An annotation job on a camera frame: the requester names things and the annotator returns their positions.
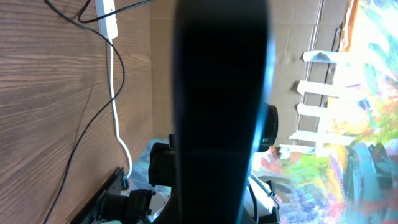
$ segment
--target cardboard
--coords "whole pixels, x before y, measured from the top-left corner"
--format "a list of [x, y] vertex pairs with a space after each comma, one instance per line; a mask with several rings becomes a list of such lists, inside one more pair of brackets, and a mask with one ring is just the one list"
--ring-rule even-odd
[[[268, 3], [277, 45], [274, 88], [269, 102], [279, 112], [275, 144], [306, 145], [289, 136], [297, 129], [316, 132], [318, 118], [300, 117], [296, 105], [321, 106], [322, 96], [309, 93], [302, 96], [295, 91], [295, 83], [300, 80], [325, 83], [328, 64], [304, 62], [302, 55], [313, 50], [333, 50], [347, 0], [270, 0]], [[154, 137], [167, 138], [172, 117], [170, 45], [175, 0], [153, 1], [151, 7]]]

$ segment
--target multicolored paint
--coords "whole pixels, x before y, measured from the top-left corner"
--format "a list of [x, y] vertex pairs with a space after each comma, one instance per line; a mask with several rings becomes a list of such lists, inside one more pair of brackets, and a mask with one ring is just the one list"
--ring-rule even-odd
[[324, 145], [329, 157], [263, 154], [258, 176], [274, 178], [283, 223], [398, 223], [398, 0], [360, 0], [349, 52], [333, 84], [365, 93], [361, 101], [329, 98], [354, 113], [325, 121], [328, 133], [355, 136]]

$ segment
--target white power strip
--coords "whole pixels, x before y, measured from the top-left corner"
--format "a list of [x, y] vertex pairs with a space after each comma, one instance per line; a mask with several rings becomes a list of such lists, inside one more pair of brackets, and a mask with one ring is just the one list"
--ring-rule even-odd
[[[115, 11], [113, 0], [95, 0], [95, 8], [97, 16], [103, 16]], [[116, 23], [116, 15], [108, 16], [98, 21], [99, 32], [109, 39], [118, 36], [118, 25]]]

